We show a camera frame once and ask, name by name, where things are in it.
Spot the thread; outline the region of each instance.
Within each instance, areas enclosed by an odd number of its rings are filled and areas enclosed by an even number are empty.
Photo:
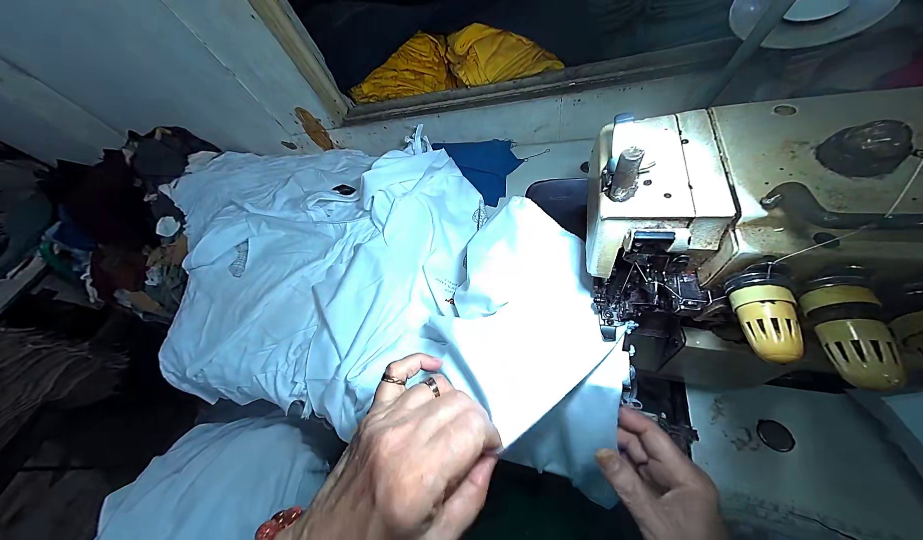
[[[923,156],[921,157],[921,160],[918,162],[918,165],[914,167],[914,172],[911,173],[911,178],[908,178],[908,182],[905,183],[905,186],[901,189],[901,192],[898,193],[898,197],[894,200],[894,202],[891,203],[891,206],[887,209],[887,212],[885,212],[885,215],[883,215],[881,219],[885,219],[886,217],[890,217],[892,214],[894,214],[894,211],[898,208],[898,205],[901,203],[901,200],[905,198],[905,195],[908,193],[908,190],[911,189],[911,185],[914,184],[914,179],[918,178],[918,174],[921,173],[922,167],[923,167]],[[864,229],[866,229],[869,225],[871,225],[875,221],[878,221],[878,220],[874,220],[871,223],[865,224],[863,227],[858,227],[852,230],[852,232],[846,232],[845,234],[842,234],[841,236],[835,236],[834,238],[821,242],[820,244],[814,244],[814,245],[808,246],[807,248],[803,250],[790,252],[784,256],[781,256],[780,258],[769,261],[768,266],[767,266],[767,273],[768,274],[771,273],[771,266],[778,264],[781,261],[784,261],[785,259],[794,257],[796,255],[801,255],[804,252],[812,251],[813,249],[820,248],[821,246],[824,246],[825,244],[830,244],[832,242],[837,242],[839,240],[844,240],[849,237],[852,237],[860,233]]]

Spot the wall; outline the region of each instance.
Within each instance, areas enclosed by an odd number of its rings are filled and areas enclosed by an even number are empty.
[[[90,163],[159,125],[226,150],[315,152],[295,107],[332,127],[247,0],[0,2],[0,141],[43,161]]]
[[[329,129],[329,134],[335,146],[357,148],[372,155],[404,146],[405,136],[413,133],[419,123],[425,125],[424,133],[431,142],[502,139],[525,146],[584,140],[588,141],[590,151],[591,141],[616,114],[633,113],[635,117],[647,118],[682,113],[691,108],[695,89],[712,78],[712,73],[692,73],[517,103]]]
[[[0,2],[0,141],[48,163],[92,163],[127,130],[159,125],[225,150],[320,151],[296,107],[319,118],[336,146],[374,155],[402,146],[418,123],[431,141],[590,140],[618,112],[683,111],[708,77],[338,128],[248,0]]]

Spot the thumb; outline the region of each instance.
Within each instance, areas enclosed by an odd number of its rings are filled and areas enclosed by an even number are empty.
[[[498,456],[492,453],[479,458],[468,476],[445,500],[431,528],[425,533],[425,540],[454,540],[464,534],[484,507],[491,473],[497,463]]]
[[[655,497],[645,482],[626,458],[616,449],[602,448],[595,453],[595,460],[601,468],[604,478],[615,488],[615,492],[631,515],[641,517],[650,507]]]

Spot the blue fabric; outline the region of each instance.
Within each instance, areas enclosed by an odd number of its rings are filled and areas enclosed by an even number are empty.
[[[481,142],[435,142],[434,150],[445,149],[461,174],[479,190],[484,203],[496,207],[505,194],[504,183],[511,171],[524,161],[511,152],[510,140]]]

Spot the sewing machine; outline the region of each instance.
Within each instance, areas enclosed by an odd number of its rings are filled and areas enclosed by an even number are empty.
[[[696,385],[903,386],[923,372],[923,167],[886,213],[921,158],[923,87],[619,114],[588,165],[602,337]]]

